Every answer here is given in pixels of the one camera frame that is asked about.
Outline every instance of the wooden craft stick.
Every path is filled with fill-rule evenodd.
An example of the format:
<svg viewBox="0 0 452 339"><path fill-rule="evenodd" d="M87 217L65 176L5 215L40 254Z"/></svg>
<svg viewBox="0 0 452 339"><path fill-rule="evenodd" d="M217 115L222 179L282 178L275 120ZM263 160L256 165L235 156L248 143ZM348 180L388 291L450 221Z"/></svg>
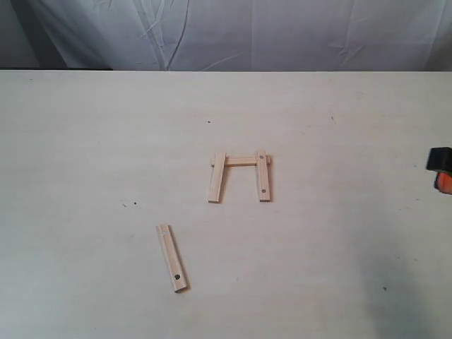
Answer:
<svg viewBox="0 0 452 339"><path fill-rule="evenodd" d="M172 238L171 227L167 224L157 226L157 233L162 245L163 255L167 262L169 275L175 292L187 287L184 271Z"/></svg>
<svg viewBox="0 0 452 339"><path fill-rule="evenodd" d="M221 181L225 170L226 152L215 154L212 181L210 182L209 203L220 202Z"/></svg>
<svg viewBox="0 0 452 339"><path fill-rule="evenodd" d="M268 182L267 155L264 150L258 150L257 161L257 189L259 201L270 201L270 184Z"/></svg>
<svg viewBox="0 0 452 339"><path fill-rule="evenodd" d="M270 157L267 157L267 165L270 164ZM256 157L226 157L225 166L256 166ZM210 166L215 166L215 159L210 160Z"/></svg>

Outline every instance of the small wooden assembly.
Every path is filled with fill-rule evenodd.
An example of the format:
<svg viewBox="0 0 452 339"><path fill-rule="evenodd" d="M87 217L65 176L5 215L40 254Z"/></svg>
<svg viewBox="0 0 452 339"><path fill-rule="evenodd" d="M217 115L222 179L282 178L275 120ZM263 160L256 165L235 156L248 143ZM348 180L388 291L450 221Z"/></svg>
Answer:
<svg viewBox="0 0 452 339"><path fill-rule="evenodd" d="M258 150L253 157L228 157L225 152L215 154L215 158L210 161L210 166L213 167L213 174L210 182L209 203L220 202L221 181L225 166L257 166L259 201L270 201L269 164L270 158L264 150Z"/></svg>
<svg viewBox="0 0 452 339"><path fill-rule="evenodd" d="M157 233L162 245L163 255L167 262L169 275L175 292L187 287L184 270L174 245L171 227L167 224L157 226Z"/></svg>

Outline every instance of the white fabric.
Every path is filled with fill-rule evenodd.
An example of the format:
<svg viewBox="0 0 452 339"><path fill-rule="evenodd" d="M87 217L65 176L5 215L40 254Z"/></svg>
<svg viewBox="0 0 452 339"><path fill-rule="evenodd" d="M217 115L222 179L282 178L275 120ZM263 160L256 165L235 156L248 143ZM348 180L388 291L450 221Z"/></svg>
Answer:
<svg viewBox="0 0 452 339"><path fill-rule="evenodd" d="M452 0L35 0L70 67L452 69Z"/></svg>

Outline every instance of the wooden stick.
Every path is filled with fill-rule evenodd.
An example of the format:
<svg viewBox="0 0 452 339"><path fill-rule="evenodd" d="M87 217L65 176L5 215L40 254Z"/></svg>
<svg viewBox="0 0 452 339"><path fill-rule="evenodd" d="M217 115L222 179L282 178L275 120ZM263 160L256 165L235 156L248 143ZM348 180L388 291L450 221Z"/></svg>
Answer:
<svg viewBox="0 0 452 339"><path fill-rule="evenodd" d="M220 202L221 181L225 170L226 152L215 154L212 181L210 182L209 203Z"/></svg>
<svg viewBox="0 0 452 339"><path fill-rule="evenodd" d="M270 201L270 184L268 182L267 155L264 150L258 150L257 160L257 189L259 201Z"/></svg>
<svg viewBox="0 0 452 339"><path fill-rule="evenodd" d="M270 164L270 157L267 157L267 165ZM226 157L225 166L256 166L256 157ZM210 159L210 166L215 166L215 159Z"/></svg>
<svg viewBox="0 0 452 339"><path fill-rule="evenodd" d="M167 224L157 226L157 233L162 245L163 255L167 262L169 275L171 275L172 286L175 292L187 287L184 271L177 255L176 246L172 238L171 228Z"/></svg>

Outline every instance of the white table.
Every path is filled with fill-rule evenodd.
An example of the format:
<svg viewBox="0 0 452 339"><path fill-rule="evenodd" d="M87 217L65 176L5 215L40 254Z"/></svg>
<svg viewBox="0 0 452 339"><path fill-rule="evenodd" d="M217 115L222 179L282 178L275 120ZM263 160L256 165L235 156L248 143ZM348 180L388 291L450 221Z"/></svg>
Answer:
<svg viewBox="0 0 452 339"><path fill-rule="evenodd" d="M0 72L0 337L450 338L448 73ZM272 156L255 170L210 159ZM172 291L155 226L191 289Z"/></svg>

